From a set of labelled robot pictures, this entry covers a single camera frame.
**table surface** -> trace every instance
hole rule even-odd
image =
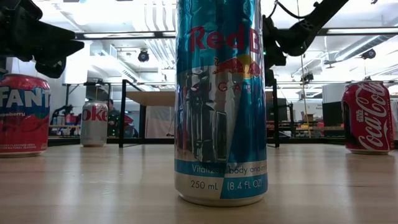
[[[270,147],[264,200],[212,208],[177,196],[173,148],[62,146],[0,159],[0,223],[398,223],[397,152]]]

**aluminum can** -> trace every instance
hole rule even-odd
[[[87,101],[81,114],[80,144],[101,147],[108,139],[108,106],[102,101]]]
[[[0,157],[37,156],[47,149],[50,87],[19,74],[0,80]]]
[[[382,82],[348,85],[341,104],[348,150],[357,154],[394,150],[390,94]]]
[[[267,190],[260,0],[177,3],[175,187],[189,202],[240,206]]]

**blue and silver can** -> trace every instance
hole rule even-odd
[[[193,203],[240,206],[267,191],[260,0],[177,3],[175,187]]]

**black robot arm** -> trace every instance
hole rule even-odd
[[[40,22],[43,12],[32,0],[0,0],[0,55],[36,61],[36,70],[59,78],[69,55],[81,50],[75,33]]]
[[[279,30],[274,26],[271,17],[262,17],[263,41],[266,55],[264,58],[266,70],[272,66],[286,65],[286,57],[300,56],[317,36],[319,30],[348,2],[349,0],[323,0],[315,3],[315,9],[291,28]]]

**red fanta can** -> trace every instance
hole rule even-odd
[[[390,94],[382,82],[348,85],[341,103],[348,150],[358,154],[394,150]]]
[[[0,157],[37,156],[47,149],[47,81],[9,74],[0,80]]]

